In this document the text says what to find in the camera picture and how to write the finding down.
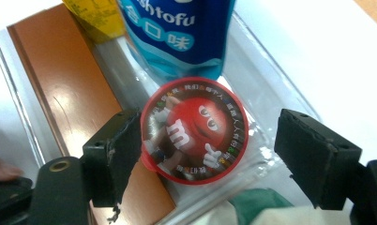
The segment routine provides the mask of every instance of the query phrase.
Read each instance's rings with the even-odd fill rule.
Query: m&m's container lid
[[[218,82],[190,77],[168,82],[143,109],[142,160],[187,185],[228,174],[244,155],[248,120],[238,98]]]

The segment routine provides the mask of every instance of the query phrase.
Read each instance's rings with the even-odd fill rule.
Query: blue packaging
[[[222,71],[235,0],[118,0],[133,56],[158,83]]]

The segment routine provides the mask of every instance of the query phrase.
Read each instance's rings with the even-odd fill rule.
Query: wooden board
[[[122,109],[91,52],[92,43],[64,5],[8,28],[64,156],[82,146]],[[139,161],[125,192],[117,224],[153,224],[175,205],[158,176]],[[95,209],[108,224],[112,209]]]

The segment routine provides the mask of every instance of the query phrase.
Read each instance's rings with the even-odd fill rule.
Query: yellow object
[[[63,0],[86,34],[97,44],[125,34],[115,0]]]

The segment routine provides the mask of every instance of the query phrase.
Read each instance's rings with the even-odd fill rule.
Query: green cloth
[[[244,190],[229,202],[234,206],[239,225],[248,225],[264,209],[293,206],[273,189]]]

